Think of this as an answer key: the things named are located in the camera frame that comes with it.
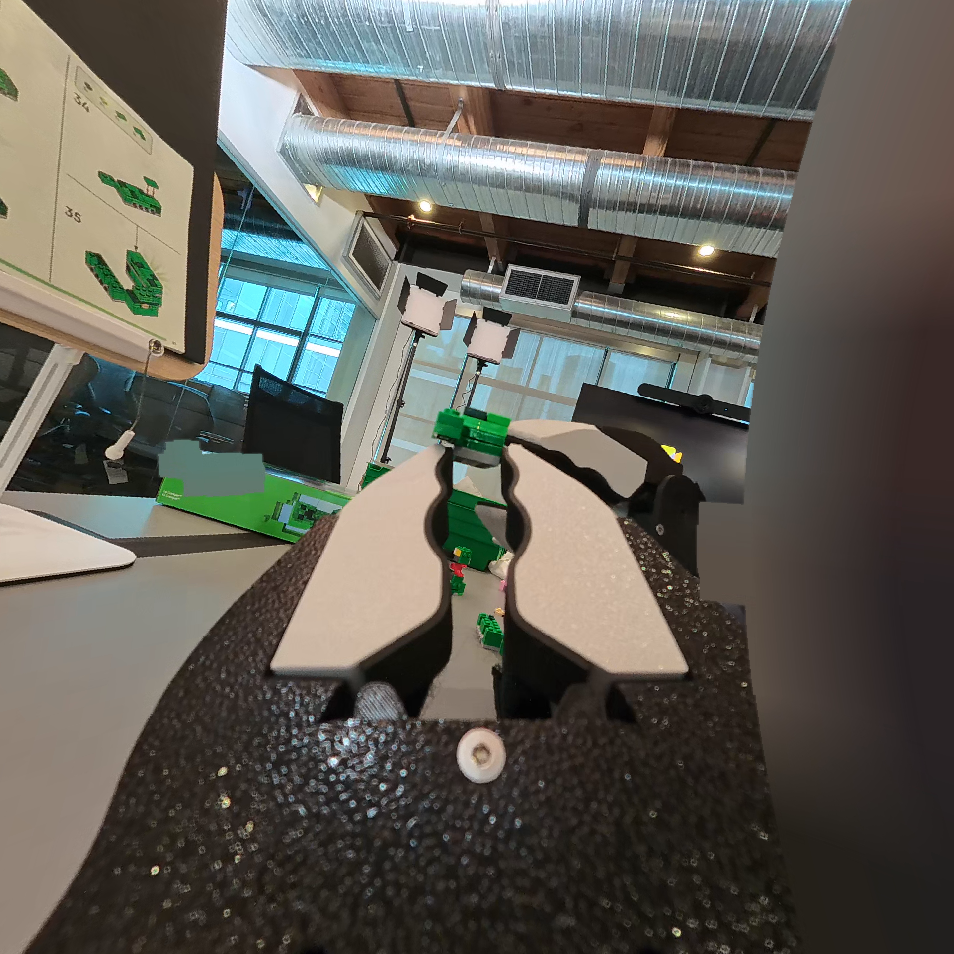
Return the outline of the green and grey brick assembly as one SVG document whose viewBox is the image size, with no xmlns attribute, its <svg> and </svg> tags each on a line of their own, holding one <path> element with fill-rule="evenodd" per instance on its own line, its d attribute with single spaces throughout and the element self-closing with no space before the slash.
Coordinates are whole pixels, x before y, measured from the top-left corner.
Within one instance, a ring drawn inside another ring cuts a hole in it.
<svg viewBox="0 0 954 954">
<path fill-rule="evenodd" d="M 454 460 L 479 468 L 500 463 L 506 446 L 510 419 L 477 408 L 442 410 L 435 421 L 433 437 L 453 446 Z"/>
</svg>

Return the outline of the black monitor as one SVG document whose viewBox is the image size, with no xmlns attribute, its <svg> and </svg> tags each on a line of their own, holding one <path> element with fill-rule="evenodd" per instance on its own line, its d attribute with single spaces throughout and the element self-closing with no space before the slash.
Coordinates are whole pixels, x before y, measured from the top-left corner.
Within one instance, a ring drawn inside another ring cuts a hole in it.
<svg viewBox="0 0 954 954">
<path fill-rule="evenodd" d="M 749 423 L 589 384 L 581 387 L 572 420 L 646 434 L 681 454 L 684 472 L 707 501 L 743 501 Z"/>
</svg>

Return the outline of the thin silver ventilation duct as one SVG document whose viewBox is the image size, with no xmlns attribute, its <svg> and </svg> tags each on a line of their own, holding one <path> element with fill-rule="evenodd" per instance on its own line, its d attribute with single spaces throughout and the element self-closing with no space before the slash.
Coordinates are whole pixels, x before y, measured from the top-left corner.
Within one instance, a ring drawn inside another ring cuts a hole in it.
<svg viewBox="0 0 954 954">
<path fill-rule="evenodd" d="M 466 271 L 460 284 L 462 301 L 502 310 L 499 295 L 504 276 Z M 762 332 L 758 324 L 586 292 L 580 288 L 571 322 L 550 321 L 678 350 L 710 352 L 749 363 L 757 361 Z"/>
</svg>

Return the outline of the grey desk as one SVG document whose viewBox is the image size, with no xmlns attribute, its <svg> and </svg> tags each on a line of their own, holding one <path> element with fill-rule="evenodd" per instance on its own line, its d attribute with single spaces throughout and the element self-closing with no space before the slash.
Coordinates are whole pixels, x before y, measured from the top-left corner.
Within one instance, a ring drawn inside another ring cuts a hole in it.
<svg viewBox="0 0 954 954">
<path fill-rule="evenodd" d="M 318 555 L 2 590 L 2 952 L 542 952 L 461 724 L 266 674 Z"/>
</svg>

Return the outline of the white wall vent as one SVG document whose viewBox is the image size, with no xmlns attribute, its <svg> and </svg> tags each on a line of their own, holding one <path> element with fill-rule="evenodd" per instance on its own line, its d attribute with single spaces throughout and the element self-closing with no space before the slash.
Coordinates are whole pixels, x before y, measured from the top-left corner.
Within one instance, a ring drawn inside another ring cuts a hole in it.
<svg viewBox="0 0 954 954">
<path fill-rule="evenodd" d="M 378 236 L 373 228 L 374 223 L 365 217 L 364 212 L 355 214 L 343 260 L 369 294 L 379 299 L 388 288 L 395 248 L 392 243 L 388 244 Z"/>
</svg>

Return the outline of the medium silver ventilation duct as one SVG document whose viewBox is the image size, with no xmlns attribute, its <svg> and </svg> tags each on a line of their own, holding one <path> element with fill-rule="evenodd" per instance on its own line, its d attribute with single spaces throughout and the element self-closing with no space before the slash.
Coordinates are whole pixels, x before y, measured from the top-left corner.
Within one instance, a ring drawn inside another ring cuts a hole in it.
<svg viewBox="0 0 954 954">
<path fill-rule="evenodd" d="M 776 257 L 795 174 L 292 115 L 278 151 L 326 188 Z"/>
</svg>

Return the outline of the white duct vent grille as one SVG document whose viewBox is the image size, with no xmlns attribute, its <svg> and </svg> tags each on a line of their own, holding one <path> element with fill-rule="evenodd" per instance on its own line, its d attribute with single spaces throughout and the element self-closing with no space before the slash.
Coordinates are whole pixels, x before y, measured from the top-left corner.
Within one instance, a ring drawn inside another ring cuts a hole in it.
<svg viewBox="0 0 954 954">
<path fill-rule="evenodd" d="M 501 309 L 570 323 L 579 291 L 578 276 L 511 264 L 500 290 Z"/>
</svg>

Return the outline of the large studio light on stand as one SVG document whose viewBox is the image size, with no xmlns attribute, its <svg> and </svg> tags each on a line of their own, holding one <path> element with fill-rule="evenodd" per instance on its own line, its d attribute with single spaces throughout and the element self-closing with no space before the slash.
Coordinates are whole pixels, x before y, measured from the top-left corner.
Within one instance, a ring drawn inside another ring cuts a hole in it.
<svg viewBox="0 0 954 954">
<path fill-rule="evenodd" d="M 411 337 L 403 354 L 394 395 L 388 403 L 384 434 L 375 452 L 376 463 L 390 464 L 390 445 L 420 342 L 425 337 L 433 338 L 441 331 L 452 328 L 457 301 L 447 300 L 446 294 L 445 282 L 423 272 L 418 272 L 414 281 L 403 281 L 398 301 L 400 324 L 411 330 Z"/>
</svg>

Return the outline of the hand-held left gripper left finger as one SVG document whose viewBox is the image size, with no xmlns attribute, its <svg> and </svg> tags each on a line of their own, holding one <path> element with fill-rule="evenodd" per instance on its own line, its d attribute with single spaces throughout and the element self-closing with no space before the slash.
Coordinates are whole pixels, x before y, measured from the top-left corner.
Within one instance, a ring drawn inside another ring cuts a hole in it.
<svg viewBox="0 0 954 954">
<path fill-rule="evenodd" d="M 443 553 L 452 451 L 426 447 L 339 513 L 271 661 L 280 676 L 389 684 L 417 716 L 452 648 Z"/>
</svg>

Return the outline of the large green brick structure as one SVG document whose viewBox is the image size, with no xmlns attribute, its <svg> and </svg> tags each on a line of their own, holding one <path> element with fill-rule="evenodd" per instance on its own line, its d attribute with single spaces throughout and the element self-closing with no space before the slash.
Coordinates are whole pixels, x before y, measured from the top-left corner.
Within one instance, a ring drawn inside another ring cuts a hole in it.
<svg viewBox="0 0 954 954">
<path fill-rule="evenodd" d="M 455 487 L 447 503 L 448 533 L 443 549 L 448 558 L 459 547 L 471 551 L 470 567 L 487 571 L 490 563 L 505 551 L 494 541 L 491 532 L 475 512 L 475 507 L 487 506 L 506 510 L 506 505 Z"/>
</svg>

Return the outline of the small studio light on stand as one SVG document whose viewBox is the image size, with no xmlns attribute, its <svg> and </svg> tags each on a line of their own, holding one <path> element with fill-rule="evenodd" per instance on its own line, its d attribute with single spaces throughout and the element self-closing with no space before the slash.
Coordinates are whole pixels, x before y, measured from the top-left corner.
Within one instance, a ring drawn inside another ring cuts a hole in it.
<svg viewBox="0 0 954 954">
<path fill-rule="evenodd" d="M 483 370 L 489 364 L 501 364 L 513 355 L 520 329 L 510 326 L 511 319 L 511 313 L 484 305 L 481 316 L 471 320 L 464 340 L 468 358 L 473 358 L 477 364 L 464 409 L 471 407 Z"/>
</svg>

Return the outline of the largest silver ventilation duct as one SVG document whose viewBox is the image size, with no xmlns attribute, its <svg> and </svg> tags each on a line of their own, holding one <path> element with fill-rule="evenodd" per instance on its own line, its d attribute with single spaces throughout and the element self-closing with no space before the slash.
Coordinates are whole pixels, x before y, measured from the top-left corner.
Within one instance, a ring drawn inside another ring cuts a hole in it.
<svg viewBox="0 0 954 954">
<path fill-rule="evenodd" d="M 232 1 L 255 66 L 811 120 L 843 1 Z"/>
</svg>

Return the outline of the white stand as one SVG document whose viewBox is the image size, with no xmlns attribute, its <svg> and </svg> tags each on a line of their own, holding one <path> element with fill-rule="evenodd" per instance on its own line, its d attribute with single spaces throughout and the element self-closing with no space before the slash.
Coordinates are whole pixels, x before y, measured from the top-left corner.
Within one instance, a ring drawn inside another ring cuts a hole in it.
<svg viewBox="0 0 954 954">
<path fill-rule="evenodd" d="M 67 376 L 83 357 L 54 344 L 1 444 L 1 490 L 24 459 Z M 131 566 L 136 555 L 19 507 L 1 506 L 1 583 L 22 583 Z"/>
</svg>

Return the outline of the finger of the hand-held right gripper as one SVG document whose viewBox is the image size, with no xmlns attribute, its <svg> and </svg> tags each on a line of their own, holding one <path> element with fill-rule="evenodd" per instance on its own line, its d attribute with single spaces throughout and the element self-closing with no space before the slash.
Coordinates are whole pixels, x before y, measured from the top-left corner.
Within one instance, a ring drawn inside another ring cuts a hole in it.
<svg viewBox="0 0 954 954">
<path fill-rule="evenodd" d="M 507 442 L 561 455 L 576 468 L 595 471 L 604 478 L 623 476 L 623 447 L 588 423 L 550 420 L 512 422 L 507 432 Z"/>
<path fill-rule="evenodd" d="M 578 436 L 579 480 L 603 500 L 619 503 L 646 483 L 650 462 L 610 436 Z"/>
</svg>

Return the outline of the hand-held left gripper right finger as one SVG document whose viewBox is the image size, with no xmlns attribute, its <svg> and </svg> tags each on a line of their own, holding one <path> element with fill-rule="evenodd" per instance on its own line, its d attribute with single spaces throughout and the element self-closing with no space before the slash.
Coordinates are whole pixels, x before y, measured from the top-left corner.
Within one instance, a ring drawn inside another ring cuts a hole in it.
<svg viewBox="0 0 954 954">
<path fill-rule="evenodd" d="M 599 709 L 615 687 L 682 680 L 689 666 L 619 520 L 529 448 L 501 461 L 507 577 L 498 716 L 545 718 L 574 686 Z"/>
</svg>

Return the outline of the green toy box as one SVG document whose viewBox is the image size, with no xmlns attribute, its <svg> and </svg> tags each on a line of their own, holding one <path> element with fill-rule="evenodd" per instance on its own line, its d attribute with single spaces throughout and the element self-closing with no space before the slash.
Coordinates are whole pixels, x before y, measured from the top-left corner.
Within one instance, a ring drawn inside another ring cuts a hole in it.
<svg viewBox="0 0 954 954">
<path fill-rule="evenodd" d="M 241 495 L 188 496 L 183 493 L 182 480 L 165 478 L 155 502 L 293 543 L 318 520 L 338 512 L 354 495 L 335 484 L 267 470 L 262 492 Z"/>
</svg>

